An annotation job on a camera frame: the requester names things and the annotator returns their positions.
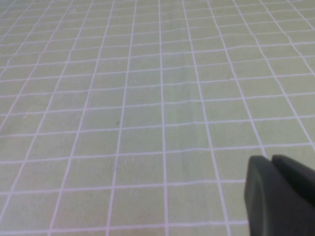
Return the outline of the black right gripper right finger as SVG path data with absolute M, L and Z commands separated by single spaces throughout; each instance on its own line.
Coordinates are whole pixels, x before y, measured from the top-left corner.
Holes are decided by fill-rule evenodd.
M 295 192 L 314 206 L 315 171 L 285 155 L 273 155 L 271 162 Z

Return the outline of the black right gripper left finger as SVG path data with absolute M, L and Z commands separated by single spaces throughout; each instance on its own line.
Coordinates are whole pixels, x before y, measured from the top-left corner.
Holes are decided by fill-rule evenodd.
M 251 156 L 244 190 L 251 236 L 313 236 L 315 206 L 264 156 Z

